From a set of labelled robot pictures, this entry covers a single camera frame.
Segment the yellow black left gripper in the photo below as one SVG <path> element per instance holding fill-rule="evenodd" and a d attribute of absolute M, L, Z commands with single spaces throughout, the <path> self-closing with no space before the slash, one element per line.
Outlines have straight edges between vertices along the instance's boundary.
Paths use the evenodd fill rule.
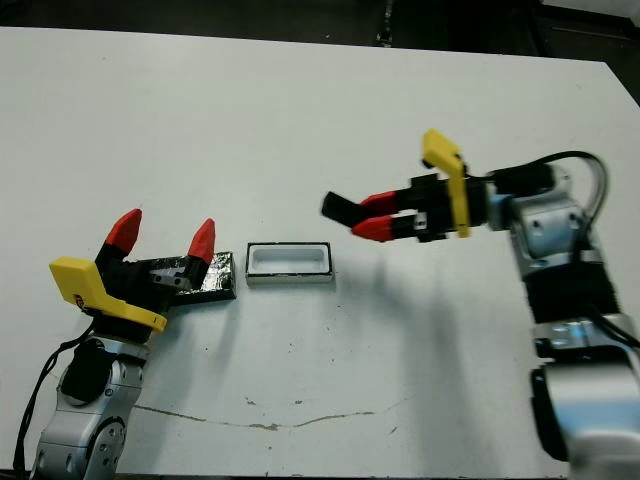
<path fill-rule="evenodd" d="M 93 319 L 96 334 L 137 344 L 164 331 L 170 304 L 188 281 L 190 290 L 201 288 L 216 239 L 215 222 L 207 218 L 192 239 L 183 275 L 158 270 L 150 260 L 120 262 L 131 253 L 141 220 L 142 210 L 134 208 L 114 223 L 96 257 L 97 263 L 110 262 L 104 268 L 73 257 L 49 264 L 63 300 Z"/>

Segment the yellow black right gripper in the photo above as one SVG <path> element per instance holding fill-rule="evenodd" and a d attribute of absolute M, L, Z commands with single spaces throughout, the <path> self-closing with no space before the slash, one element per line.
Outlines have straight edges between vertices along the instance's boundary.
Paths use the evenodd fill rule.
<path fill-rule="evenodd" d="M 445 239 L 449 232 L 459 238 L 471 235 L 472 207 L 476 196 L 486 198 L 484 181 L 472 180 L 460 148 L 444 134 L 431 128 L 422 136 L 422 163 L 437 173 L 413 177 L 410 189 L 377 193 L 359 205 L 368 210 L 415 210 L 414 215 L 367 218 L 351 228 L 354 236 L 375 242 L 416 237 L 420 242 Z"/>

